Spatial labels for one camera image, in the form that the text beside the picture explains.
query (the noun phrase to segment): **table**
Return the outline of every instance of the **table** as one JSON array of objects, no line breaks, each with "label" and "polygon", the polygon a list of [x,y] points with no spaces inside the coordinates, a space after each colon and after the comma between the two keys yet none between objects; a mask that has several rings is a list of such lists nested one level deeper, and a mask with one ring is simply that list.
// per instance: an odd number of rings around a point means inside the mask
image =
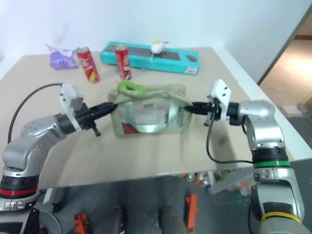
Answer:
[{"label": "table", "polygon": [[[213,48],[193,48],[200,53],[201,67],[197,76],[132,69],[133,82],[143,85],[179,83],[187,87],[191,101],[207,101],[206,94],[213,82],[222,78],[232,90],[231,101],[247,100],[241,85]],[[93,53],[101,81],[91,84],[80,67],[73,70],[54,70],[48,55],[22,57],[1,81],[1,153],[6,145],[8,126],[19,103],[31,91],[53,82],[71,83],[85,95],[88,107],[107,101],[108,92],[120,80],[117,67],[102,64],[99,53]],[[23,125],[39,117],[62,112],[60,89],[50,87],[35,94],[20,111],[12,139]],[[118,139],[114,135],[110,116],[96,121],[101,137],[92,130],[73,133],[49,153],[40,174],[39,187],[84,185],[98,182],[128,180],[157,175],[209,171],[219,168],[246,167],[246,164],[216,165],[205,149],[208,128],[205,116],[193,115],[186,131],[179,134],[138,136]],[[240,127],[216,122],[211,138],[211,151],[219,160],[251,160],[247,138]],[[3,162],[0,162],[0,173]]]}]

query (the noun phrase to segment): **orange object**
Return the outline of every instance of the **orange object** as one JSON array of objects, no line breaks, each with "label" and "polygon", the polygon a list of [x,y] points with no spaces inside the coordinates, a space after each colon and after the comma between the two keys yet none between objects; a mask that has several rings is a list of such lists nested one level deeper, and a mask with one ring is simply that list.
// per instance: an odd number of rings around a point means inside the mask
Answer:
[{"label": "orange object", "polygon": [[75,234],[88,234],[88,218],[85,214],[77,213],[74,216]]},{"label": "orange object", "polygon": [[187,216],[187,230],[189,234],[195,234],[196,213],[199,210],[197,207],[197,195],[191,194],[190,196],[187,196],[185,200],[189,209]]}]

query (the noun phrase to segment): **teal box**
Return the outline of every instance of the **teal box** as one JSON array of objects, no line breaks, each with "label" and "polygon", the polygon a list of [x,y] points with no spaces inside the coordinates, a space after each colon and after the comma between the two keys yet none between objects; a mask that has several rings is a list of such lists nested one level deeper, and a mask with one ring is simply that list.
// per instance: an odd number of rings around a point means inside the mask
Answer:
[{"label": "teal box", "polygon": [[191,75],[196,75],[199,71],[199,53],[196,51],[165,48],[161,54],[154,55],[151,62],[150,46],[112,41],[99,55],[103,63],[117,65],[115,47],[119,44],[128,47],[131,67]]}]

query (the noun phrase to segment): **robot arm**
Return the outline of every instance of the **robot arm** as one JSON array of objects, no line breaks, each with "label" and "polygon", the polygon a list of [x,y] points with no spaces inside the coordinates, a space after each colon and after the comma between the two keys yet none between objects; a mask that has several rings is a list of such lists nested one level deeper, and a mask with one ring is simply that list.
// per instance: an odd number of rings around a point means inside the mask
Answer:
[{"label": "robot arm", "polygon": [[78,129],[92,128],[96,136],[99,136],[100,132],[96,129],[94,120],[110,114],[117,107],[115,104],[105,102],[88,108],[82,103],[81,97],[78,97],[81,104],[77,105],[78,102],[75,101],[78,100],[77,97],[63,96],[62,99],[67,99],[69,106],[74,108],[65,109],[67,114],[40,118],[27,123],[18,138],[4,149],[5,166],[0,184],[0,232],[10,234],[39,232],[39,211],[33,206],[39,196],[37,192],[39,175],[50,149]]},{"label": "robot arm", "polygon": [[261,221],[261,234],[310,234],[301,224],[304,205],[294,170],[288,161],[282,131],[274,118],[274,106],[264,100],[229,102],[231,91],[218,80],[207,97],[210,103],[195,102],[185,107],[214,120],[243,126],[253,156],[252,212]]}]

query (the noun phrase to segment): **purple snack package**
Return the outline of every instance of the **purple snack package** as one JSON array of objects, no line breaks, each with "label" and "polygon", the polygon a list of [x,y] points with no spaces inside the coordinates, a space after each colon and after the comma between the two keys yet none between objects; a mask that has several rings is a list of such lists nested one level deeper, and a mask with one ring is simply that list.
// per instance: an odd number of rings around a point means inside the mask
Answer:
[{"label": "purple snack package", "polygon": [[59,51],[53,51],[50,54],[50,64],[56,69],[71,69],[79,67],[79,59],[74,50],[63,50],[63,53]]}]

